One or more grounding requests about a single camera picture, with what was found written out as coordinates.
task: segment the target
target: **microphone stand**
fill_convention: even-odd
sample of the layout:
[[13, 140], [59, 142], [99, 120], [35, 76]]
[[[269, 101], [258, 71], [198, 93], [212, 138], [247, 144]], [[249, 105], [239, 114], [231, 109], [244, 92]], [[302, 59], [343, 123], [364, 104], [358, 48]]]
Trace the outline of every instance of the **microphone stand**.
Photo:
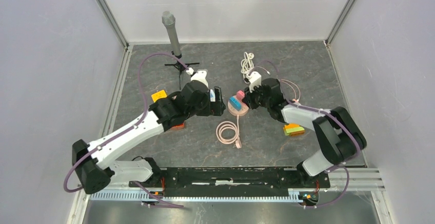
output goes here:
[[[185, 65], [187, 67], [190, 67], [191, 65], [199, 65], [199, 64], [200, 63], [185, 63]], [[181, 65], [178, 61], [175, 64], [165, 64], [165, 66], [174, 66], [178, 70], [178, 72], [179, 72], [178, 79], [179, 79], [179, 82], [180, 82], [180, 90], [181, 90], [181, 76], [183, 75], [183, 72], [186, 70], [186, 68], [183, 65]]]

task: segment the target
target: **dark gray mat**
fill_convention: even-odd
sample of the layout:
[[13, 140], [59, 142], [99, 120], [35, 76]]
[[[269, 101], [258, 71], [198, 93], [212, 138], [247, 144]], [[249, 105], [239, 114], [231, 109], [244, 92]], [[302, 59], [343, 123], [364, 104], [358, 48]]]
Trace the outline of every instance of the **dark gray mat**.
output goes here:
[[[134, 46], [115, 129], [133, 120], [142, 112], [136, 74], [140, 62], [150, 53], [169, 52], [169, 45]], [[184, 62], [200, 62], [195, 69], [207, 69], [210, 87], [220, 86], [224, 100], [246, 87], [240, 73], [243, 52], [255, 54], [254, 63], [269, 59], [274, 62], [282, 78], [291, 80], [302, 90], [301, 103], [318, 108], [344, 106], [344, 99], [333, 65], [323, 42], [255, 42], [211, 43], [182, 45]], [[164, 89], [168, 94], [179, 89], [177, 70], [164, 67], [173, 63], [168, 57], [155, 57], [144, 65], [142, 82], [148, 101], [151, 94]], [[272, 66], [263, 64], [275, 77]], [[263, 78], [267, 74], [259, 69]], [[183, 82], [189, 81], [184, 75]], [[307, 130], [299, 137], [284, 135], [283, 124], [273, 120], [266, 109], [249, 111], [241, 117], [243, 147], [224, 145], [215, 136], [216, 126], [224, 120], [235, 122], [235, 117], [225, 112], [221, 117], [192, 117], [181, 131], [168, 131], [139, 144], [120, 159], [135, 156], [153, 157], [161, 167], [228, 167], [228, 166], [296, 166], [319, 149], [315, 133]], [[363, 165], [357, 158], [349, 165]]]

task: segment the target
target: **tripod base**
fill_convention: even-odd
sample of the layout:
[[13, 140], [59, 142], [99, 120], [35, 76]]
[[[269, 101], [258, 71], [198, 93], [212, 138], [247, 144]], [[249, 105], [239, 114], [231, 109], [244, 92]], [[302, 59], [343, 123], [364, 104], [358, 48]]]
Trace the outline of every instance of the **tripod base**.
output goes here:
[[[186, 66], [190, 67], [191, 65], [199, 65], [200, 63], [187, 63]], [[183, 74], [183, 71], [186, 70], [186, 68], [181, 65], [179, 62], [176, 62], [175, 64], [165, 64], [165, 66], [174, 66], [176, 69], [178, 69], [179, 72], [179, 80], [180, 80], [180, 90], [181, 90], [181, 75]]]

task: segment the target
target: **yellow block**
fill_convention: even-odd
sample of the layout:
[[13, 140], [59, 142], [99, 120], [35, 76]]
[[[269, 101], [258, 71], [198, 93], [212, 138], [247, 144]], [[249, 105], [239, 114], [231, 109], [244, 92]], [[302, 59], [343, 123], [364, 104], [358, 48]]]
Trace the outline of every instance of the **yellow block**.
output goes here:
[[290, 135], [290, 136], [298, 136], [305, 133], [305, 129], [299, 126], [298, 124], [285, 125], [283, 130], [285, 135]]
[[163, 97], [167, 97], [167, 96], [168, 95], [166, 95], [165, 90], [162, 90], [162, 91], [159, 91], [159, 92], [156, 92], [156, 93], [152, 94], [151, 98], [152, 98], [153, 102], [156, 102], [157, 99], [160, 99], [160, 98], [163, 98]]

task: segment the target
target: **blue block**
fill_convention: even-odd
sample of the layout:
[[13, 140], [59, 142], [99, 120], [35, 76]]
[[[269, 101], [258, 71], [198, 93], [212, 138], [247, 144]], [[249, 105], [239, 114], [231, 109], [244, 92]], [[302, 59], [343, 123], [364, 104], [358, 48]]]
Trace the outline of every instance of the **blue block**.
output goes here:
[[230, 98], [230, 104], [238, 111], [242, 109], [242, 104], [235, 97]]

